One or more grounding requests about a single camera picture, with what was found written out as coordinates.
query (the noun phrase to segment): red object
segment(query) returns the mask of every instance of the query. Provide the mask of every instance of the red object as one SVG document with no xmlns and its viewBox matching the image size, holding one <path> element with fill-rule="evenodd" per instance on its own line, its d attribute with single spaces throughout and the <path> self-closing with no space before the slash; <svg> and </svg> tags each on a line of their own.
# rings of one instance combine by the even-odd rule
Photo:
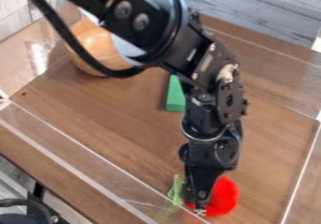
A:
<svg viewBox="0 0 321 224">
<path fill-rule="evenodd" d="M 239 190 L 237 184 L 226 176 L 222 176 L 214 185 L 213 195 L 206 211 L 209 217 L 219 217 L 226 215 L 237 206 L 239 201 Z M 195 209 L 194 204 L 187 205 L 191 210 Z"/>
</svg>

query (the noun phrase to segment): green object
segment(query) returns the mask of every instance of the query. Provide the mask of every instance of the green object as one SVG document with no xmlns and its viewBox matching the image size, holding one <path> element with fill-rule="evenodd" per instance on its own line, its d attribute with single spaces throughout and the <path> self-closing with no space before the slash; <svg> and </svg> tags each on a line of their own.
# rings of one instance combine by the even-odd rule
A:
<svg viewBox="0 0 321 224">
<path fill-rule="evenodd" d="M 174 205 L 183 205 L 185 201 L 183 201 L 183 185 L 185 185 L 185 181 L 182 179 L 182 177 L 179 176 L 179 174 L 177 174 L 174 176 L 174 184 L 173 187 L 167 193 L 169 198 L 173 200 L 173 204 Z"/>
<path fill-rule="evenodd" d="M 186 97 L 183 94 L 181 82 L 177 76 L 170 76 L 170 87 L 167 94 L 167 111 L 185 112 L 186 111 Z"/>
</svg>

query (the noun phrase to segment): black cable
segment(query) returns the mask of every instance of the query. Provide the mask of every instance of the black cable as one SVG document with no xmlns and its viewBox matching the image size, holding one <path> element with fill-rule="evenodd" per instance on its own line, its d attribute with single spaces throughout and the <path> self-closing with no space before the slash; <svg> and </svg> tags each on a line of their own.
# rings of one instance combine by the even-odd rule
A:
<svg viewBox="0 0 321 224">
<path fill-rule="evenodd" d="M 47 3 L 46 0 L 31 0 L 32 3 L 36 5 L 39 10 L 43 12 L 44 16 L 47 17 L 54 29 L 62 36 L 62 38 L 68 43 L 70 47 L 75 51 L 75 53 L 79 54 L 84 62 L 98 71 L 100 71 L 103 74 L 114 77 L 114 78 L 128 78 L 136 74 L 139 74 L 142 71 L 144 71 L 140 67 L 131 67 L 123 70 L 114 70 L 107 67 L 104 67 L 100 62 L 96 61 L 96 59 L 91 56 L 91 54 L 87 52 L 82 44 L 79 43 L 78 39 L 75 38 L 71 30 L 68 29 L 67 25 L 62 21 L 58 13 L 52 9 L 51 5 Z"/>
<path fill-rule="evenodd" d="M 48 224 L 51 224 L 51 212 L 50 210 L 37 202 L 24 199 L 4 199 L 0 200 L 0 207 L 12 207 L 16 205 L 31 206 L 35 207 L 46 216 L 46 220 Z"/>
</svg>

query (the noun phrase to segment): wire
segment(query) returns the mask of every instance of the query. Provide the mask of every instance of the wire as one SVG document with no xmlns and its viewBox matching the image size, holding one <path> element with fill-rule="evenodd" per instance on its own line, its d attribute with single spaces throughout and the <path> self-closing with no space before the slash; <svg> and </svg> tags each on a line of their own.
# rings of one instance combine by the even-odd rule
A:
<svg viewBox="0 0 321 224">
<path fill-rule="evenodd" d="M 50 210 L 37 202 L 24 199 L 4 199 L 0 200 L 0 207 L 12 207 L 16 205 L 25 205 L 35 207 L 39 211 L 42 211 L 43 215 L 46 216 L 46 220 L 48 224 L 51 224 L 51 212 Z"/>
<path fill-rule="evenodd" d="M 55 12 L 54 8 L 50 6 L 46 0 L 31 0 L 32 3 L 36 5 L 39 10 L 43 12 L 44 16 L 47 17 L 54 29 L 62 36 L 62 38 L 68 43 L 70 47 L 79 54 L 84 62 L 103 74 L 114 77 L 114 78 L 128 78 L 135 76 L 136 74 L 144 71 L 140 67 L 131 67 L 123 70 L 114 70 L 104 67 L 99 61 L 91 56 L 87 52 L 82 44 L 79 43 L 78 39 L 75 38 L 71 30 L 68 29 L 67 25 L 64 24 L 62 18 L 59 17 L 58 13 Z"/>
</svg>

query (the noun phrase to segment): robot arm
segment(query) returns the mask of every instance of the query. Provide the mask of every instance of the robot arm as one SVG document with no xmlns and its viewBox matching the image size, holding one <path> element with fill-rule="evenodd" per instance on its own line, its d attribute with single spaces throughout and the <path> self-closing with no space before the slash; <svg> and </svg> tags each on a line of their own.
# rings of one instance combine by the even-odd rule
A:
<svg viewBox="0 0 321 224">
<path fill-rule="evenodd" d="M 47 13 L 47 4 L 31 1 L 51 20 L 54 12 Z M 186 202 L 194 203 L 197 214 L 205 215 L 213 185 L 225 171 L 235 169 L 239 158 L 239 118 L 247 112 L 249 102 L 243 99 L 235 57 L 202 27 L 198 13 L 183 0 L 71 1 L 142 50 L 127 56 L 142 67 L 119 73 L 103 69 L 79 47 L 76 51 L 92 67 L 114 77 L 128 77 L 142 68 L 161 67 L 181 79 L 187 99 L 182 129 L 189 143 L 179 150 L 186 165 L 185 196 Z M 62 33 L 64 28 L 55 27 Z M 67 33 L 63 38 L 71 41 L 68 30 Z"/>
</svg>

